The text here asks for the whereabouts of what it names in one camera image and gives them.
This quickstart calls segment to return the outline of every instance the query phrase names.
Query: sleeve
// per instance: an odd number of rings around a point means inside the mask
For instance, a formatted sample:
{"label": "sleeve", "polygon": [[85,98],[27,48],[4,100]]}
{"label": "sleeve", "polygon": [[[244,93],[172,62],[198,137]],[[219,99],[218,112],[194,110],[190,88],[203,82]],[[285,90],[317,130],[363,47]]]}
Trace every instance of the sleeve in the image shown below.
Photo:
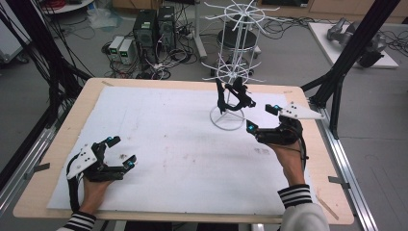
{"label": "sleeve", "polygon": [[278,193],[286,209],[281,231],[330,230],[322,209],[312,202],[308,185],[291,186]]}
{"label": "sleeve", "polygon": [[78,211],[73,213],[66,225],[57,231],[90,231],[95,221],[95,216]]}

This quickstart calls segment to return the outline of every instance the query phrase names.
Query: white board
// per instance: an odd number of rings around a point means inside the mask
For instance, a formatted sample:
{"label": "white board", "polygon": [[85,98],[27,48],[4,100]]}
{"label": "white board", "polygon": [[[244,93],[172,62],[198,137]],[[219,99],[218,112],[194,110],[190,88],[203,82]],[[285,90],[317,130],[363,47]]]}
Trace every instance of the white board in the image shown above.
{"label": "white board", "polygon": [[[337,59],[339,59],[340,54],[343,51],[343,47],[336,40],[327,39],[327,30],[332,28],[335,24],[326,24],[326,23],[314,23],[309,22],[309,27],[313,33],[313,36],[318,41],[319,46],[324,52],[326,58],[330,61],[331,64],[334,64]],[[343,26],[343,33],[347,29],[348,25]],[[398,64],[385,52],[381,52],[384,55],[383,58],[379,59],[372,68],[397,68]],[[361,67],[358,64],[354,64],[353,67]]]}
{"label": "white board", "polygon": [[[257,106],[243,109],[246,118],[276,127],[278,118],[265,104],[286,106],[285,96],[250,96]],[[216,128],[210,120],[216,103],[215,90],[105,87],[67,162],[85,144],[113,136],[122,141],[107,148],[108,166],[120,166],[121,154],[137,156],[137,165],[108,188],[101,210],[283,214],[277,191],[288,183],[275,154],[245,126]],[[308,174],[306,181],[311,184]],[[65,168],[48,208],[69,209]]]}

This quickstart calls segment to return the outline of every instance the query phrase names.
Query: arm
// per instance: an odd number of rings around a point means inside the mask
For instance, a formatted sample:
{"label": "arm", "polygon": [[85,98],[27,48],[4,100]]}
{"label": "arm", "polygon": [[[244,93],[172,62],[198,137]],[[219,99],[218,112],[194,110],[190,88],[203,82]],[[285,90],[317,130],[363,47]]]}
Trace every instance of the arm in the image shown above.
{"label": "arm", "polygon": [[71,219],[58,231],[90,231],[96,221],[94,215],[102,205],[106,189],[112,181],[91,182],[84,177],[84,201],[79,211],[74,212]]}
{"label": "arm", "polygon": [[268,146],[275,151],[289,184],[288,188],[278,192],[286,209],[280,230],[330,230],[326,216],[320,206],[312,202],[310,187],[305,184],[299,143]]}

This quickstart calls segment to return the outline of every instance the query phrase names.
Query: person's left hand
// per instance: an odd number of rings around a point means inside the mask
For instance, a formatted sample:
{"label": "person's left hand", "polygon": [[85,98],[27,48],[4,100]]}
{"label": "person's left hand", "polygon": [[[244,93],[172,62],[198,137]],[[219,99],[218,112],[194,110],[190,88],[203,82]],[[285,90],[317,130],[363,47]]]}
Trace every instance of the person's left hand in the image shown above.
{"label": "person's left hand", "polygon": [[87,177],[84,177],[84,201],[79,211],[94,215],[102,205],[106,189],[112,182],[91,182]]}

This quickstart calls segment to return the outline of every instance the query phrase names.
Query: cardboard box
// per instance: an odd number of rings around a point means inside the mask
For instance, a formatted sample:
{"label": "cardboard box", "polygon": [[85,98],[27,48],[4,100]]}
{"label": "cardboard box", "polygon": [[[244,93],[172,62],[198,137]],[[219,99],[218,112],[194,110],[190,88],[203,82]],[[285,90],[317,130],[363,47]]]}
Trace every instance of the cardboard box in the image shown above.
{"label": "cardboard box", "polygon": [[162,0],[113,0],[113,7],[119,11],[138,12],[140,9],[158,10]]}

